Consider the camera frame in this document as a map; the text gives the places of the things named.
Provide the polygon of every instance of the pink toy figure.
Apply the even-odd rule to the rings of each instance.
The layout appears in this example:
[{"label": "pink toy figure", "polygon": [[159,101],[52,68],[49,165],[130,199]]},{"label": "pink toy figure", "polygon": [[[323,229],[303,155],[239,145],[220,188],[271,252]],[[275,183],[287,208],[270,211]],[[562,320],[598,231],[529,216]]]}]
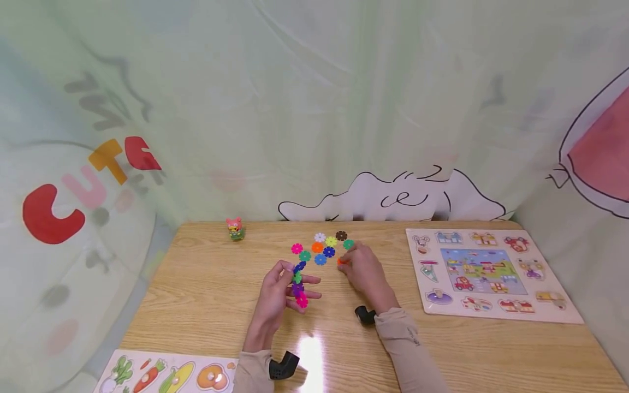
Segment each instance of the pink toy figure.
[{"label": "pink toy figure", "polygon": [[245,238],[245,228],[242,227],[240,217],[236,219],[226,219],[227,229],[230,231],[230,238],[233,241],[242,240]]}]

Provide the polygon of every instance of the sleeve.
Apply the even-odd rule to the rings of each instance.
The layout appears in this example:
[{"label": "sleeve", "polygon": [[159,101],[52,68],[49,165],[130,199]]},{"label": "sleeve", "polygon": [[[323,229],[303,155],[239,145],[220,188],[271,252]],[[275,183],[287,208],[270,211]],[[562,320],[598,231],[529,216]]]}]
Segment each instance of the sleeve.
[{"label": "sleeve", "polygon": [[402,393],[450,393],[428,349],[417,339],[417,327],[410,315],[395,307],[375,319]]},{"label": "sleeve", "polygon": [[275,384],[269,377],[270,362],[269,350],[240,352],[233,393],[273,393]]}]

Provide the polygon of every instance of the fabric backdrop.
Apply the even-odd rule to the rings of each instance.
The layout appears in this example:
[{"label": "fabric backdrop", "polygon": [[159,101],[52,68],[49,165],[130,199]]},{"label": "fabric backdrop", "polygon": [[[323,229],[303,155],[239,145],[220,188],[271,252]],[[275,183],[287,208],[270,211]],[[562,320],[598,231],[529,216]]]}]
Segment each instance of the fabric backdrop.
[{"label": "fabric backdrop", "polygon": [[5,0],[0,389],[93,386],[172,230],[235,216],[516,212],[629,376],[628,17],[623,0]]}]

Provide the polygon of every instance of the wooden puzzle board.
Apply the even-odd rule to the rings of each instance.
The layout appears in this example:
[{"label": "wooden puzzle board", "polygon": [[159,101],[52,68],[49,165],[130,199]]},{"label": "wooden puzzle board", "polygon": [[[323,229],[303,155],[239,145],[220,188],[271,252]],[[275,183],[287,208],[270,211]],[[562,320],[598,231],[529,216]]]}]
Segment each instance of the wooden puzzle board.
[{"label": "wooden puzzle board", "polygon": [[94,393],[230,393],[238,359],[116,350]]},{"label": "wooden puzzle board", "polygon": [[582,324],[523,230],[407,229],[428,314]]}]

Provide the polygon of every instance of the right hand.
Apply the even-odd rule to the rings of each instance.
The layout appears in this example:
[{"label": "right hand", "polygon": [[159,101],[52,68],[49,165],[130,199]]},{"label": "right hand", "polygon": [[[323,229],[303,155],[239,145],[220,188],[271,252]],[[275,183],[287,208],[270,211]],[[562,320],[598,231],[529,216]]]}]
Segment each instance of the right hand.
[{"label": "right hand", "polygon": [[363,293],[380,315],[393,307],[399,307],[395,292],[387,282],[382,264],[369,246],[356,241],[341,257],[338,269],[351,285]]}]

